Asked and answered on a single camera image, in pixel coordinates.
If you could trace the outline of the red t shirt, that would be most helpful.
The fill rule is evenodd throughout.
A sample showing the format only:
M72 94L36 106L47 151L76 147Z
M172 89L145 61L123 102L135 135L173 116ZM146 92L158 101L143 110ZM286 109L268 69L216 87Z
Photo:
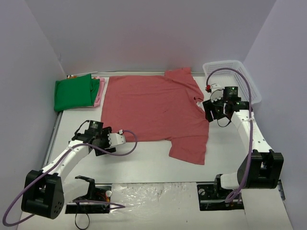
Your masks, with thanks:
M199 106L203 99L190 68L162 76L113 76L101 120L115 132L127 130L128 142L168 140L170 157L203 165L209 137L209 122Z

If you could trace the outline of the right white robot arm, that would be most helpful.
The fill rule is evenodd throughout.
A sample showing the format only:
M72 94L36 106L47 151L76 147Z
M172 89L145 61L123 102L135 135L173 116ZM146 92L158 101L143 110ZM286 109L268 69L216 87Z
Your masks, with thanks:
M228 119L239 133L247 155L237 172L221 174L213 185L216 197L223 198L230 190L274 189L279 181L284 158L267 143L262 135L251 106L238 96L237 86L221 87L207 85L210 98L203 102L206 119L209 122Z

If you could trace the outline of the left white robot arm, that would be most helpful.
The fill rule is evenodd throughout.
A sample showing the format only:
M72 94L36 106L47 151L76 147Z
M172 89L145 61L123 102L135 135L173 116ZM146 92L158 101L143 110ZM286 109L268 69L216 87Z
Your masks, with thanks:
M55 219L67 203L94 199L97 190L94 179L77 176L70 184L65 183L65 179L92 150L100 156L115 152L115 146L123 143L125 139L121 133L112 133L110 127L90 120L89 127L83 133L75 131L67 148L54 161L39 171L28 173L22 211Z

